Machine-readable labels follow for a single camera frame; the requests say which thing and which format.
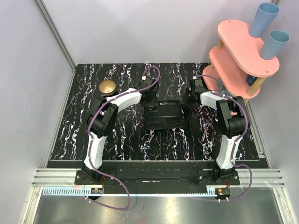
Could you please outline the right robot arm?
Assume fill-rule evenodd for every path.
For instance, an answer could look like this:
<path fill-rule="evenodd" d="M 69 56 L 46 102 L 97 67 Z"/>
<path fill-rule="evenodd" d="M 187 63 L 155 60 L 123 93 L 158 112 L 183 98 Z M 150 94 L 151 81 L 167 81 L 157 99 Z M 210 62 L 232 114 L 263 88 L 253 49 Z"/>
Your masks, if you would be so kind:
<path fill-rule="evenodd" d="M 212 180 L 223 185 L 235 176 L 235 156 L 241 139 L 250 127 L 243 97 L 229 97 L 209 91 L 201 78 L 190 80 L 184 101 L 187 104 L 208 106 L 217 112 L 217 125 L 221 132 L 221 146 L 212 169 Z"/>

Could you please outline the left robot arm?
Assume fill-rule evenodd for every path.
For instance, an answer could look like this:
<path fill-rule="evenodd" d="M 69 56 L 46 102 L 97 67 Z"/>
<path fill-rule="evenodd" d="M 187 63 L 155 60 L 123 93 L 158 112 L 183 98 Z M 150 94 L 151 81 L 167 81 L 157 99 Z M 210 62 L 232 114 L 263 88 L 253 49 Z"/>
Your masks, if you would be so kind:
<path fill-rule="evenodd" d="M 98 171 L 108 135 L 112 132 L 118 113 L 142 101 L 142 96 L 155 89 L 157 80 L 146 78 L 134 88 L 111 97 L 97 97 L 87 119 L 88 150 L 83 165 L 76 173 L 75 183 L 97 184 L 101 179 Z"/>

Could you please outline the silver scissors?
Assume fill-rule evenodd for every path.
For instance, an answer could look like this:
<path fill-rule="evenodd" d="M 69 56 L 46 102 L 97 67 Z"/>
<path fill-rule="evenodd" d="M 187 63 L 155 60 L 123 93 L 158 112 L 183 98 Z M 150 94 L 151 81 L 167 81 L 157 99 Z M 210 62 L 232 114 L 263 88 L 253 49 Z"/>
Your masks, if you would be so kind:
<path fill-rule="evenodd" d="M 212 120 L 210 119 L 203 119 L 203 134 L 202 134 L 202 137 L 201 137 L 201 142 L 204 141 L 205 137 L 206 137 L 206 134 L 207 134 L 207 130 L 209 128 L 209 126 L 212 124 Z"/>
<path fill-rule="evenodd" d="M 161 106 L 166 106 L 166 105 L 168 105 L 169 103 L 170 103 L 169 101 L 158 101 L 158 102 L 156 102 L 156 103 L 154 103 L 154 104 L 148 106 L 148 109 L 149 109 L 150 111 L 152 111 L 152 110 L 158 110 L 159 107 L 161 107 Z"/>

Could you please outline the black zip tool case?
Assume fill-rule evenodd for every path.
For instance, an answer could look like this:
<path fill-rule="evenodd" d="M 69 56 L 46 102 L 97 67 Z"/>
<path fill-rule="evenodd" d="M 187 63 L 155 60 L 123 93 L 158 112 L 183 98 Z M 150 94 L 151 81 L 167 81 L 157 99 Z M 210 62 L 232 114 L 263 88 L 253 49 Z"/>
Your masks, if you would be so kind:
<path fill-rule="evenodd" d="M 144 107 L 144 128 L 146 130 L 166 130 L 184 128 L 185 118 L 182 112 L 181 103 L 177 100 L 170 100 L 166 106 L 158 110 L 150 111 Z"/>

